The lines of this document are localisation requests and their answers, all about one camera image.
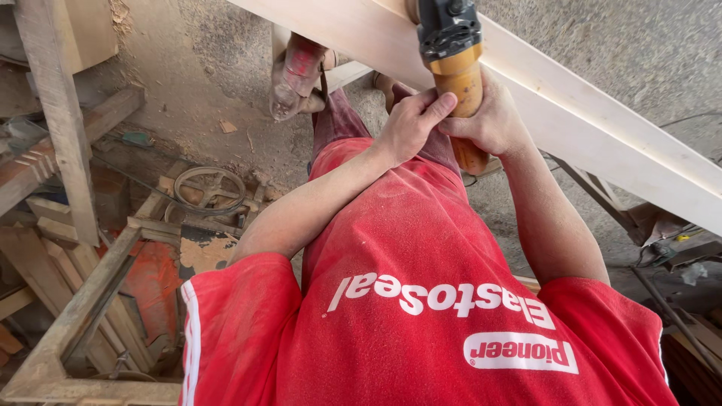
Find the man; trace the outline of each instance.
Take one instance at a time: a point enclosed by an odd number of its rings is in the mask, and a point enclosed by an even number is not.
[[[183,286],[181,403],[676,404],[660,319],[609,287],[509,92],[483,69],[478,114],[445,118],[453,94],[379,80],[395,104],[381,134],[331,94],[309,182],[258,216],[230,267]],[[501,159],[538,296],[469,206],[444,134]]]

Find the concrete floor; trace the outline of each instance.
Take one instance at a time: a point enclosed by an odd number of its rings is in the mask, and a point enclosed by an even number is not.
[[[275,124],[269,117],[270,24],[225,0],[123,0],[130,12],[121,53],[80,75],[101,92],[128,82],[148,89],[148,103],[131,118],[187,156],[241,175],[260,170],[282,191],[306,178],[310,117]],[[479,10],[658,125],[722,110],[718,1],[486,0]],[[370,77],[346,88],[372,134],[386,120]],[[223,134],[218,120],[238,127]],[[701,116],[666,130],[718,162],[722,118]],[[550,168],[556,167],[553,162]],[[641,301],[648,294],[627,270],[638,248],[623,229],[562,170],[554,176],[599,242],[613,286]],[[515,273],[531,276],[519,246],[504,173],[468,189],[471,206],[489,225]],[[625,203],[639,202],[622,194]],[[697,238],[709,238],[703,235]],[[720,264],[697,287],[678,275],[655,273],[664,294],[690,311],[722,305]]]

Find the metal rod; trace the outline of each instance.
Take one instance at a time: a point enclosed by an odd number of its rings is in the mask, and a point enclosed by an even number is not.
[[[722,380],[722,368],[717,363],[717,361],[714,359],[712,354],[710,354],[709,351],[707,351],[707,348],[702,345],[702,343],[697,340],[694,334],[690,331],[690,329],[687,328],[687,326],[684,324],[682,319],[679,318],[679,315],[677,313],[674,313],[674,310],[672,310],[672,307],[664,300],[662,295],[659,293],[657,288],[655,288],[647,278],[642,276],[642,274],[639,272],[639,269],[636,267],[631,267],[632,272],[637,275],[637,278],[639,278],[639,281],[642,282],[642,285],[644,285],[647,290],[649,290],[649,293],[652,295],[652,298],[662,307],[664,310],[664,313],[674,322],[674,324],[679,328],[679,331],[684,334],[684,336],[690,341],[692,346],[697,350],[697,352],[702,356],[702,358],[705,359],[705,362],[707,362],[707,365],[712,368],[712,371],[714,371],[715,375]]]

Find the wood pile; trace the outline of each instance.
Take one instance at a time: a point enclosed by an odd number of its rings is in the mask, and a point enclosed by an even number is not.
[[[37,196],[26,200],[38,217],[35,228],[14,227],[0,230],[0,251],[18,271],[30,291],[57,317],[100,261],[95,248],[77,240],[70,209],[64,204]],[[22,304],[25,296],[15,298]],[[6,314],[0,306],[0,314]],[[129,351],[121,369],[148,372],[155,359],[144,343],[139,326],[119,297],[115,297],[86,348],[86,355],[99,373],[112,372],[118,356]]]
[[[710,312],[710,320],[676,309],[680,318],[716,362],[722,366],[722,309]],[[713,372],[692,343],[680,331],[662,336],[662,361],[667,374],[683,385],[700,405],[722,405],[722,380]]]

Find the leg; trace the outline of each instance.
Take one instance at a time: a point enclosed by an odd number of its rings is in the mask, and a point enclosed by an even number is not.
[[[384,92],[386,96],[386,111],[389,113],[393,106],[402,99],[417,93],[415,90],[403,86],[401,83],[396,82],[386,75],[379,75],[375,81],[375,85]],[[427,139],[426,144],[424,144],[424,147],[419,151],[419,156],[443,165],[461,176],[451,147],[451,140],[449,140],[448,136],[441,134],[436,127],[429,133],[429,139]]]
[[[326,107],[311,115],[313,122],[313,154],[311,165],[321,150],[332,142],[344,138],[371,138],[366,126],[346,99],[342,88],[329,95]]]

